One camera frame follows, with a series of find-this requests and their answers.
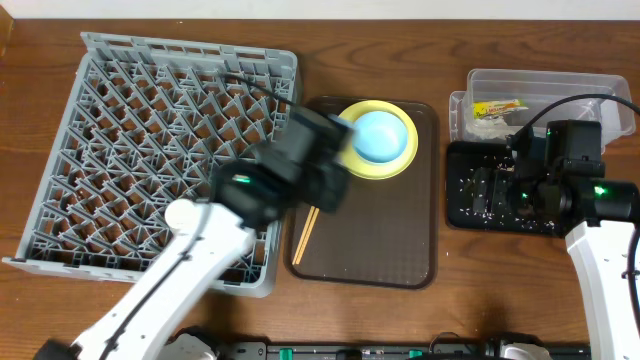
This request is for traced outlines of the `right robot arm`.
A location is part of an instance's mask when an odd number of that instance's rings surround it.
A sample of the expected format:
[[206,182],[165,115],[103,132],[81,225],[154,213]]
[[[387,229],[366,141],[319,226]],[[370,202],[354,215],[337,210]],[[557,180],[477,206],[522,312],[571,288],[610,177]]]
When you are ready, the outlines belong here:
[[476,171],[472,208],[556,225],[578,276],[592,357],[636,359],[639,189],[606,180],[598,122],[549,122],[540,159],[533,140],[510,138],[513,171]]

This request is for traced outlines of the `white small cup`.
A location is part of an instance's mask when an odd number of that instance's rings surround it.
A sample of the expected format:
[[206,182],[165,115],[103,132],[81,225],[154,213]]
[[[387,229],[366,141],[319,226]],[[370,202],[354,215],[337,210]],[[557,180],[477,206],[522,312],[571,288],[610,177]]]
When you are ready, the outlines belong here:
[[201,222],[206,206],[189,199],[177,199],[165,209],[164,218],[172,230],[194,230]]

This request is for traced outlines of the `light blue bowl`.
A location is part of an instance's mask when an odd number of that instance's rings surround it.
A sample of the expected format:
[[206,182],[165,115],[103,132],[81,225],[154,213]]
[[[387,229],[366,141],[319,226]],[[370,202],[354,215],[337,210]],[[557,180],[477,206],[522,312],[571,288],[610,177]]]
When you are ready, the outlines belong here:
[[391,162],[407,147],[407,127],[391,113],[365,113],[355,121],[354,129],[353,148],[366,161],[377,164]]

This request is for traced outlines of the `yellow plate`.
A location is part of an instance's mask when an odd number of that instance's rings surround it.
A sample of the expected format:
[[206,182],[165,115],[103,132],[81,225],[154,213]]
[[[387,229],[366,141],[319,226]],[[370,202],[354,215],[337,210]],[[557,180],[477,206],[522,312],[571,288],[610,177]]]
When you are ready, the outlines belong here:
[[[355,121],[362,115],[373,111],[391,113],[402,120],[408,130],[408,143],[404,152],[395,160],[388,163],[372,163],[364,160],[354,150],[352,145],[355,135]],[[381,100],[365,100],[356,102],[343,110],[339,117],[347,121],[353,130],[351,138],[340,154],[342,164],[355,176],[368,180],[382,180],[391,178],[404,171],[413,161],[418,150],[418,133],[416,125],[409,115],[399,106]]]

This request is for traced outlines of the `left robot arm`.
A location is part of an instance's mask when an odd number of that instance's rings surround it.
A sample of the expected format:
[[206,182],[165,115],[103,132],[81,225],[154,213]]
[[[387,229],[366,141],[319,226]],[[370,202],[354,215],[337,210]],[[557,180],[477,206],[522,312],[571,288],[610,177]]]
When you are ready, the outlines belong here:
[[300,203],[334,212],[350,174],[339,153],[353,125],[296,106],[276,142],[212,174],[207,201],[178,199],[165,211],[173,238],[156,261],[72,343],[47,340],[38,359],[155,359],[175,328],[228,266],[255,244],[257,229]]

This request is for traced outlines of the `green snack wrapper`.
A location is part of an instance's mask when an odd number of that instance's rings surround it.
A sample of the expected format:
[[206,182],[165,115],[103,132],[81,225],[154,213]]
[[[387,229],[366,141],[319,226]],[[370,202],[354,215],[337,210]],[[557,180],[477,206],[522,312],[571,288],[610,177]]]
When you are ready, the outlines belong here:
[[512,112],[524,111],[528,107],[519,99],[475,102],[473,116],[475,119],[503,116]]

